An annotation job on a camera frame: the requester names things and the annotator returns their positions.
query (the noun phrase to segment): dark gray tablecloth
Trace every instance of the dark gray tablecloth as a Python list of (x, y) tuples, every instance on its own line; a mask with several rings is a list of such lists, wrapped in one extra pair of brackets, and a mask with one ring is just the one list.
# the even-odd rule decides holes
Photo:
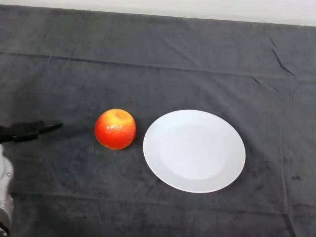
[[(15, 167), (15, 237), (314, 237), (316, 28), (0, 7), (0, 124), (60, 119), (4, 145)], [(136, 141), (102, 147), (94, 123), (129, 111)], [(190, 194), (143, 152), (150, 124), (203, 110), (241, 135), (228, 187)]]

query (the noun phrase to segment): plate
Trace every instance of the plate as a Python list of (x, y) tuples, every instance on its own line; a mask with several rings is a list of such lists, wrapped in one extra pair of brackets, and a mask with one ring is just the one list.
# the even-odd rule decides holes
[(236, 130), (220, 117), (198, 110), (158, 118), (146, 132), (143, 150), (159, 179), (191, 193), (228, 186), (240, 175), (246, 159)]

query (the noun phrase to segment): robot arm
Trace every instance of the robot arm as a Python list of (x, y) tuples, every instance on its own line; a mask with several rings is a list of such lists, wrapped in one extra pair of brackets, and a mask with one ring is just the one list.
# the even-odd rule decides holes
[(0, 126), (0, 237), (9, 236), (13, 213), (13, 199), (9, 193), (14, 169), (3, 156), (3, 142), (24, 142), (37, 139), (39, 134), (51, 132), (63, 126), (60, 121), (16, 123), (11, 127)]
[(9, 194), (9, 185), (12, 178), (12, 163), (3, 156), (3, 146), (0, 144), (0, 236), (10, 233), (13, 199)]

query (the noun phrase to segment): table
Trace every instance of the table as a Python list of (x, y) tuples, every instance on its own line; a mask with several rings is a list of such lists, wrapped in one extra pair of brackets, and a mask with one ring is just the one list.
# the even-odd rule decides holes
[[(315, 42), (313, 27), (0, 6), (0, 124), (65, 124), (4, 145), (13, 236), (315, 236)], [(110, 108), (137, 123), (122, 151), (94, 137)], [(190, 194), (148, 168), (147, 128), (180, 109), (241, 135), (228, 187)]]

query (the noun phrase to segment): apple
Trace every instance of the apple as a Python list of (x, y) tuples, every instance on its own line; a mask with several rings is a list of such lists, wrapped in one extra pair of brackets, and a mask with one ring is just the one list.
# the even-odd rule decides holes
[(136, 123), (129, 112), (111, 109), (98, 118), (94, 134), (103, 146), (120, 150), (133, 142), (136, 136)]

